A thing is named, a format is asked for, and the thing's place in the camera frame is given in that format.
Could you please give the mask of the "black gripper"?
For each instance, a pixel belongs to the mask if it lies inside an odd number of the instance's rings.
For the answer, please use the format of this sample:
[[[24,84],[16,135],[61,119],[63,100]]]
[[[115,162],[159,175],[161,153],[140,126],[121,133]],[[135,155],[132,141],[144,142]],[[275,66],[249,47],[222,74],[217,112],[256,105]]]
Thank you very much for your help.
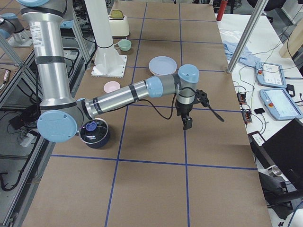
[[[189,116],[189,113],[191,112],[192,108],[192,104],[183,104],[179,101],[176,101],[177,116],[181,116],[183,122],[183,130],[188,130],[192,128],[193,120]]]

